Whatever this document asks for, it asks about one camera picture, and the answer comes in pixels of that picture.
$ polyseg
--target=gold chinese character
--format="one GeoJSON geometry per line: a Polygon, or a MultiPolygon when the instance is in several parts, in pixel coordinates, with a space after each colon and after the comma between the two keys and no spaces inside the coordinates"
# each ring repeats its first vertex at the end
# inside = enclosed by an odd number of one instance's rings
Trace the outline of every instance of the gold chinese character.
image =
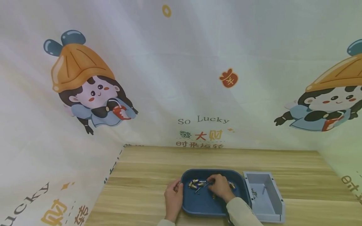
{"type": "Polygon", "coordinates": [[[67,206],[59,202],[59,199],[53,201],[53,205],[50,210],[45,212],[41,221],[52,226],[62,226],[61,220],[63,219],[63,213],[67,211],[67,206]]]}
{"type": "Polygon", "coordinates": [[[76,223],[77,225],[82,225],[82,223],[84,222],[84,218],[87,215],[88,215],[88,207],[86,207],[85,205],[79,207],[79,213],[75,217],[74,223],[76,223]]]}
{"type": "Polygon", "coordinates": [[[228,85],[233,84],[234,85],[234,79],[232,77],[229,77],[227,80],[228,85]]]}
{"type": "Polygon", "coordinates": [[[210,130],[209,138],[210,140],[219,140],[221,139],[222,130],[216,131],[216,130],[210,130]]]}

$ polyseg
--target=gray plastic bin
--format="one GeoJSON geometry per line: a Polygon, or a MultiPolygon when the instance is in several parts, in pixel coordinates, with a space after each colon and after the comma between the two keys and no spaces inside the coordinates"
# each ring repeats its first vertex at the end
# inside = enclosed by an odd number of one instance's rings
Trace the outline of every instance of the gray plastic bin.
{"type": "Polygon", "coordinates": [[[284,223],[285,203],[270,172],[244,171],[255,216],[263,223],[284,223]]]}

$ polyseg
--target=left hand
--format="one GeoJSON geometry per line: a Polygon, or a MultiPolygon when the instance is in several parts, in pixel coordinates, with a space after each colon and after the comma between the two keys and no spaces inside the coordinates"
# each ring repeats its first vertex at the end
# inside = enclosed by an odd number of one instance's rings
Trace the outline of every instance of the left hand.
{"type": "Polygon", "coordinates": [[[184,197],[184,184],[180,183],[181,178],[168,184],[165,191],[166,200],[166,220],[176,222],[177,216],[182,207],[184,197]]]}

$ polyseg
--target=wooden table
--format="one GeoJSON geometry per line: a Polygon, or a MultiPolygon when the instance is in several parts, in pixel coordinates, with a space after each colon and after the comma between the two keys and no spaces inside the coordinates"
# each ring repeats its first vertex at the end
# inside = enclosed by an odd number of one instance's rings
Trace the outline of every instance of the wooden table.
{"type": "MultiPolygon", "coordinates": [[[[86,226],[156,226],[166,185],[191,168],[271,171],[286,204],[286,226],[362,225],[362,205],[318,152],[127,147],[86,226]]],[[[227,225],[180,214],[177,226],[227,225]]]]}

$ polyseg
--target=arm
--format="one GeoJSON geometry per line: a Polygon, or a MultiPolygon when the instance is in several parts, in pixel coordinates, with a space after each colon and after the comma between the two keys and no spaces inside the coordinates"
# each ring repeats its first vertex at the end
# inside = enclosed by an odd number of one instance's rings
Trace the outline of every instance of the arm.
{"type": "Polygon", "coordinates": [[[276,118],[274,120],[275,125],[283,125],[287,120],[292,120],[293,117],[290,113],[290,111],[285,112],[282,116],[276,118]]]}
{"type": "Polygon", "coordinates": [[[81,118],[78,118],[78,117],[77,117],[77,119],[80,121],[81,124],[84,125],[85,131],[87,132],[87,134],[92,134],[93,135],[93,130],[88,125],[88,120],[87,119],[81,119],[81,118]]]}
{"type": "Polygon", "coordinates": [[[250,207],[239,197],[233,198],[226,205],[231,222],[235,226],[262,226],[250,207]]]}
{"type": "Polygon", "coordinates": [[[215,174],[211,175],[207,181],[215,181],[209,189],[226,202],[230,220],[235,226],[263,226],[250,207],[241,198],[235,197],[226,177],[215,174]]]}
{"type": "Polygon", "coordinates": [[[165,191],[166,216],[157,226],[175,226],[184,198],[184,185],[180,182],[181,178],[168,184],[165,191]]]}
{"type": "Polygon", "coordinates": [[[169,220],[163,219],[158,223],[157,226],[175,226],[175,223],[172,223],[169,220]]]}

